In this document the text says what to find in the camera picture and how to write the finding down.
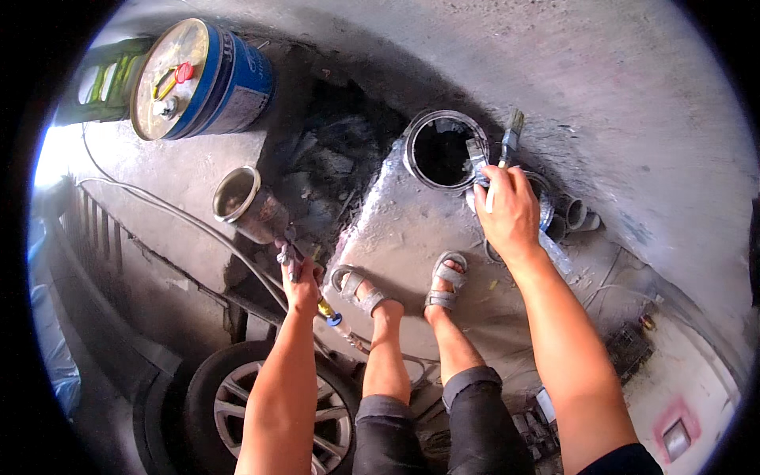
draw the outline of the car tire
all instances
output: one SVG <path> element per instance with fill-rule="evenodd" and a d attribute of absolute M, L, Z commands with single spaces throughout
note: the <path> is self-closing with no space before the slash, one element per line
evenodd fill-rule
<path fill-rule="evenodd" d="M 225 446 L 214 419 L 214 402 L 222 381 L 237 368 L 247 363 L 267 358 L 272 343 L 267 341 L 244 341 L 219 350 L 209 356 L 193 375 L 185 397 L 184 425 L 188 452 L 195 459 L 197 468 L 216 475 L 233 473 L 237 458 Z M 356 446 L 353 420 L 359 408 L 359 389 L 356 383 L 342 374 L 337 367 L 320 354 L 315 354 L 317 375 L 327 382 L 340 396 L 350 416 L 350 446 L 331 475 L 351 473 L 353 452 Z"/>

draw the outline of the human hand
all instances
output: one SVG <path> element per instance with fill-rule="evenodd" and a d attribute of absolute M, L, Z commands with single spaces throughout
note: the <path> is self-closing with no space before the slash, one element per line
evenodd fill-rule
<path fill-rule="evenodd" d="M 475 211 L 486 239 L 507 267 L 519 264 L 541 249 L 538 243 L 539 206 L 519 166 L 488 165 L 481 169 L 491 180 L 492 212 L 486 211 L 486 190 L 475 185 Z"/>
<path fill-rule="evenodd" d="M 287 296 L 288 313 L 299 313 L 307 316 L 317 315 L 319 301 L 319 283 L 324 269 L 314 264 L 310 257 L 303 259 L 301 278 L 298 282 L 290 282 L 287 266 L 282 266 L 283 289 Z"/>

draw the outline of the gray sandal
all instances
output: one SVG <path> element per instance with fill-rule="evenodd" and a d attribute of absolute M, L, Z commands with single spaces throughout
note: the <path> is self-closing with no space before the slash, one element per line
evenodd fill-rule
<path fill-rule="evenodd" d="M 346 285 L 341 289 L 340 285 L 346 274 L 348 274 L 348 279 L 346 280 Z M 367 312 L 367 315 L 371 318 L 372 310 L 388 297 L 383 294 L 382 290 L 375 287 L 370 290 L 363 299 L 359 300 L 356 296 L 356 289 L 359 288 L 359 284 L 361 284 L 364 279 L 364 276 L 361 275 L 354 266 L 343 264 L 337 266 L 333 271 L 330 276 L 330 284 L 332 284 L 332 287 L 339 292 L 341 299 L 346 300 L 347 302 L 352 302 L 355 306 Z"/>
<path fill-rule="evenodd" d="M 462 266 L 463 274 L 458 273 L 454 269 L 450 268 L 444 261 L 452 260 Z M 451 285 L 454 286 L 454 292 L 444 292 L 442 290 L 431 290 L 425 296 L 425 307 L 430 305 L 440 305 L 441 307 L 449 310 L 454 309 L 454 305 L 457 302 L 457 295 L 459 289 L 467 282 L 467 259 L 462 254 L 456 251 L 444 251 L 439 257 L 438 261 L 432 269 L 432 276 L 448 280 Z"/>

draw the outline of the blue paint can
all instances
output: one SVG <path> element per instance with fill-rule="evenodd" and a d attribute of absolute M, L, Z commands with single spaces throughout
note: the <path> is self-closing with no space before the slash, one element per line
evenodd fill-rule
<path fill-rule="evenodd" d="M 148 52 L 130 116 L 147 141 L 231 134 L 246 130 L 273 94 L 272 67 L 261 52 L 229 31 L 189 18 Z"/>

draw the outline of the paint can lid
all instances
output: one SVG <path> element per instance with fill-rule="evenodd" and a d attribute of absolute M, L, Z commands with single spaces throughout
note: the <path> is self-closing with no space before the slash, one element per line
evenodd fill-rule
<path fill-rule="evenodd" d="M 135 133 L 143 140 L 164 137 L 179 121 L 203 74 L 208 54 L 208 29 L 189 18 L 169 28 L 147 54 L 130 102 Z M 176 98 L 171 113 L 156 113 L 155 102 Z"/>

